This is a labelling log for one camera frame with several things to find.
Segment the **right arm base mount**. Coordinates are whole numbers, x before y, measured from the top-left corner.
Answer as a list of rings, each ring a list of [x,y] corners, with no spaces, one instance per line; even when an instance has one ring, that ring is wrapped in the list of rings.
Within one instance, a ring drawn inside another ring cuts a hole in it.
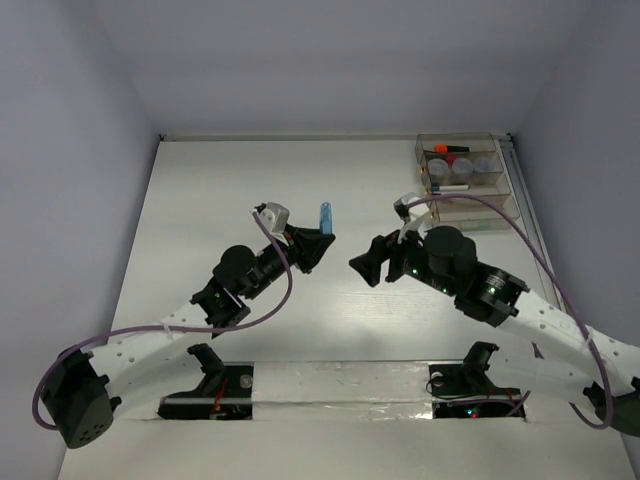
[[[429,366],[425,390],[436,419],[526,418],[521,391],[497,387],[487,376],[498,350],[495,344],[476,342],[461,361]]]

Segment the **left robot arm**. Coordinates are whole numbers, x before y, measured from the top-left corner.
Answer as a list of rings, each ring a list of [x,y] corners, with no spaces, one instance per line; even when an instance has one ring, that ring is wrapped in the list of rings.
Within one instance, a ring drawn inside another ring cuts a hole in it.
[[[35,421],[79,449],[128,410],[177,392],[186,372],[193,395],[226,391],[226,368],[210,339],[250,328],[247,301],[280,277],[291,280],[295,269],[311,273],[335,240],[324,228],[263,232],[265,248],[226,249],[204,288],[160,323],[113,330],[61,352],[36,388]]]

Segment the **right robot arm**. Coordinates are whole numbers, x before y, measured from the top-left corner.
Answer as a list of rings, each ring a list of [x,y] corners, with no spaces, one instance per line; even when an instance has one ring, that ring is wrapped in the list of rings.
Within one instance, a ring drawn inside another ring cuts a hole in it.
[[[371,287],[407,275],[449,297],[465,316],[523,337],[548,358],[514,358],[477,342],[460,368],[462,384],[482,392],[516,387],[593,409],[614,430],[639,434],[639,349],[577,321],[516,276],[477,258],[476,245],[450,226],[419,235],[375,237],[349,265]]]

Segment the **red capped white marker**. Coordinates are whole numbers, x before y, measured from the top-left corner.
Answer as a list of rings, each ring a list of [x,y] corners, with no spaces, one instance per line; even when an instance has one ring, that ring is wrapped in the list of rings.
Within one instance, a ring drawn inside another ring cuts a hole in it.
[[[470,210],[484,209],[486,205],[477,200],[470,198],[446,198],[440,201],[440,204],[447,209]]]

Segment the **clear acrylic drawer organizer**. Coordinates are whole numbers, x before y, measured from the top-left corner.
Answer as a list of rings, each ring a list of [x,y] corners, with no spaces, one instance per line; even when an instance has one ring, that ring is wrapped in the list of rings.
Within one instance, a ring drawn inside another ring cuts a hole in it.
[[[462,231],[505,230],[520,217],[498,141],[490,133],[417,136],[419,176],[429,196],[453,195],[432,203],[432,223]]]

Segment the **blue capped white marker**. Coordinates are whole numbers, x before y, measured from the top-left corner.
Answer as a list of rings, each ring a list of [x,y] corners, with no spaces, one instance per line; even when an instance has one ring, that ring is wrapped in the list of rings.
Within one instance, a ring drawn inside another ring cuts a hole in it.
[[[470,188],[467,184],[458,184],[458,185],[433,185],[431,191],[439,190],[442,193],[449,192],[465,192]]]

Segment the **orange black highlighter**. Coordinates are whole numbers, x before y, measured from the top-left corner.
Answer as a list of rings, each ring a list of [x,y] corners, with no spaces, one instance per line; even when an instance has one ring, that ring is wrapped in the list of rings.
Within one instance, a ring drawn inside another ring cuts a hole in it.
[[[454,146],[454,145],[436,145],[434,151],[439,154],[454,154],[454,153],[467,153],[470,151],[466,146]]]

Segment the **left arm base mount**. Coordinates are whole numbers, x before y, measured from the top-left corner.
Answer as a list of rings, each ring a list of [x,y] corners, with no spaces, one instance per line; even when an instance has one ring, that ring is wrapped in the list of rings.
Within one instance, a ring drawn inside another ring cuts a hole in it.
[[[202,378],[191,390],[163,397],[157,415],[163,420],[251,420],[254,364],[225,364],[206,343],[190,346],[187,353],[198,361]]]

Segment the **green translucent highlighter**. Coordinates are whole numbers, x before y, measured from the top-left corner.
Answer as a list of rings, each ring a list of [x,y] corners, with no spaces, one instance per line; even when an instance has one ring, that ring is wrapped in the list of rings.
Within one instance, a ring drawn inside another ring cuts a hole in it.
[[[489,231],[493,229],[493,224],[490,221],[464,221],[459,222],[458,227],[467,232]]]

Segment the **blue translucent highlighter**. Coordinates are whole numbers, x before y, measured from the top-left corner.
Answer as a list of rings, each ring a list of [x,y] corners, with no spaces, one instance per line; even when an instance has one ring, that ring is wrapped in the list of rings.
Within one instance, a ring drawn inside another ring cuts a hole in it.
[[[319,230],[323,235],[333,233],[332,205],[329,202],[324,202],[320,206]]]

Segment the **paperclip jar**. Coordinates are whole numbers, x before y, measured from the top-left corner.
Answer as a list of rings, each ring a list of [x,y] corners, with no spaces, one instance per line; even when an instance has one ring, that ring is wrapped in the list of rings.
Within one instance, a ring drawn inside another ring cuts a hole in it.
[[[473,162],[468,158],[459,158],[461,164],[451,168],[452,181],[456,184],[466,184],[474,173]]]
[[[489,174],[495,172],[494,162],[489,157],[478,157],[473,161],[476,174]]]
[[[450,174],[448,163],[441,158],[434,158],[428,161],[427,170],[433,183],[442,184]]]

